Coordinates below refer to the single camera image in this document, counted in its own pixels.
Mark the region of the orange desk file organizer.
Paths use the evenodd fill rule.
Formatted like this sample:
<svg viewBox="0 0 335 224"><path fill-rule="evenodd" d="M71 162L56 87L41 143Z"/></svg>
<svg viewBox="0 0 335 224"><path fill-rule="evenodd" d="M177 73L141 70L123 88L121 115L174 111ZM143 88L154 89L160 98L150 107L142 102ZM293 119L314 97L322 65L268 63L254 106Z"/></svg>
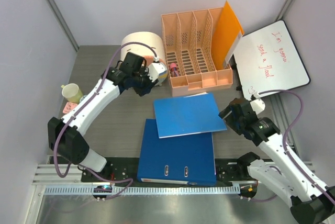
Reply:
<svg viewBox="0 0 335 224"><path fill-rule="evenodd" d="M211 57L211 38L221 12L211 8L161 16L166 61L175 63L178 71L169 73L172 96L232 87L232 68L217 70Z"/></svg>

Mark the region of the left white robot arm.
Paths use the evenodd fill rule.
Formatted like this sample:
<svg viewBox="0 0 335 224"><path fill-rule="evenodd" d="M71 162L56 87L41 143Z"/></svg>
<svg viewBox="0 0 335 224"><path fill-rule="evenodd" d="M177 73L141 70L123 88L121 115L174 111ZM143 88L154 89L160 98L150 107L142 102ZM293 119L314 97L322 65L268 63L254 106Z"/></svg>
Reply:
<svg viewBox="0 0 335 224"><path fill-rule="evenodd" d="M84 135L103 109L123 91L133 88L139 96L144 96L162 80L166 71L162 63L152 63L139 71L111 67L73 110L60 119L53 117L49 120L49 148L53 155L93 170L99 181L107 181L111 177L111 168L105 157L89 147Z"/></svg>

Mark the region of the white arched drawer cabinet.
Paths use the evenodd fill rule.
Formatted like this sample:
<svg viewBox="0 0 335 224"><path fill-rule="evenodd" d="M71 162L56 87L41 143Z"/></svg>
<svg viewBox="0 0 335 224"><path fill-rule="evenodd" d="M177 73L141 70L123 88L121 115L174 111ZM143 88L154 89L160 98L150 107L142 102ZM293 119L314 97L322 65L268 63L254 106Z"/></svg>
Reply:
<svg viewBox="0 0 335 224"><path fill-rule="evenodd" d="M123 45L128 42L142 42L144 44L147 44L156 52L159 57L159 62L163 63L166 67L168 66L163 46L163 40L157 34L148 31L134 32L125 36L121 44ZM121 49L120 60L123 61L128 52L144 57L148 65L153 62L154 54L150 49L145 46L141 46L138 44L130 44L125 46Z"/></svg>

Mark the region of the blue ring binder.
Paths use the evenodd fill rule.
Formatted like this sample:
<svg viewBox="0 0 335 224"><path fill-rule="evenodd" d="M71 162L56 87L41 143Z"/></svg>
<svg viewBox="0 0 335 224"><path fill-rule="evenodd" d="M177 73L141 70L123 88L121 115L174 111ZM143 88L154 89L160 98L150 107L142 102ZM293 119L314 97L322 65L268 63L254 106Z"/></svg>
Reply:
<svg viewBox="0 0 335 224"><path fill-rule="evenodd" d="M201 133L160 139L156 120L147 119L137 179L150 183L215 186L212 134Z"/></svg>

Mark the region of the orange folder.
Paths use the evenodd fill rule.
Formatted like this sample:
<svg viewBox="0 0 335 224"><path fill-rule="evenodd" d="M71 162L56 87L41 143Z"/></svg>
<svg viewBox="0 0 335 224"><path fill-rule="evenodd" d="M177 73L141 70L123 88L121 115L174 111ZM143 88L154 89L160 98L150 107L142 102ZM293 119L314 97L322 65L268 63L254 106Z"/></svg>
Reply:
<svg viewBox="0 0 335 224"><path fill-rule="evenodd" d="M211 57L216 70L227 67L233 52L244 35L236 14L228 1L225 2L220 13L210 10L213 18L213 35L211 39Z"/></svg>

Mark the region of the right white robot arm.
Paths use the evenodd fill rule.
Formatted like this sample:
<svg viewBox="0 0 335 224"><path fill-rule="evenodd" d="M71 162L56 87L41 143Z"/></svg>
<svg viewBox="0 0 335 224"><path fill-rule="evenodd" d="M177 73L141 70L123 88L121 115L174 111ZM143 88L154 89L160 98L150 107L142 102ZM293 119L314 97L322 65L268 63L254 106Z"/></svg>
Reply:
<svg viewBox="0 0 335 224"><path fill-rule="evenodd" d="M306 166L271 119L258 117L264 109L265 103L260 98L235 98L219 113L227 126L252 141L279 168L278 172L273 170L258 155L249 152L238 158L237 175L263 183L287 204L298 223L323 223L334 215L334 187Z"/></svg>

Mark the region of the light blue thin folder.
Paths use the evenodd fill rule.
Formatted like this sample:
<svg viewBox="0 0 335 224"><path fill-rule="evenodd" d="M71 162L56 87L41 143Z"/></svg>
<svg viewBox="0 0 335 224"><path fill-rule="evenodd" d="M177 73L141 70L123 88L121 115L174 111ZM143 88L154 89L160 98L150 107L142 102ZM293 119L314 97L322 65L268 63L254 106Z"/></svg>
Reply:
<svg viewBox="0 0 335 224"><path fill-rule="evenodd" d="M160 139L227 130L212 93L157 99L153 107Z"/></svg>

